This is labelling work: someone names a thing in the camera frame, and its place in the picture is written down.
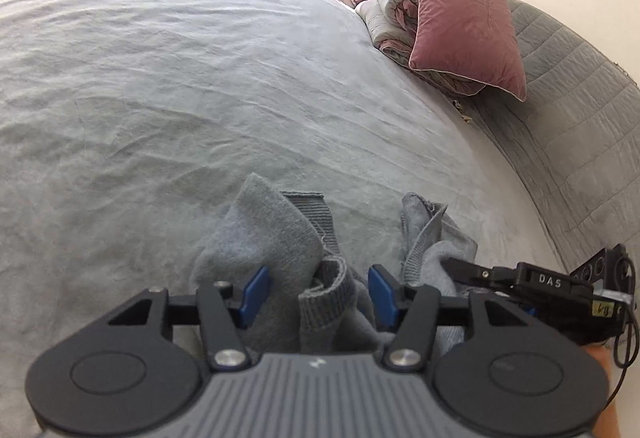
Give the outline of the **right hand holding gripper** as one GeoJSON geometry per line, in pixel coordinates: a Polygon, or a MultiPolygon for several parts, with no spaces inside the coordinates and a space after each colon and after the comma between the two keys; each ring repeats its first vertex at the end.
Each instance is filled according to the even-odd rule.
{"type": "MultiPolygon", "coordinates": [[[[584,350],[600,364],[606,377],[608,377],[608,381],[612,382],[613,359],[611,352],[605,346],[596,345],[585,346],[584,350]]],[[[620,424],[618,424],[616,403],[614,401],[600,414],[592,433],[596,438],[620,438],[620,424]]]]}

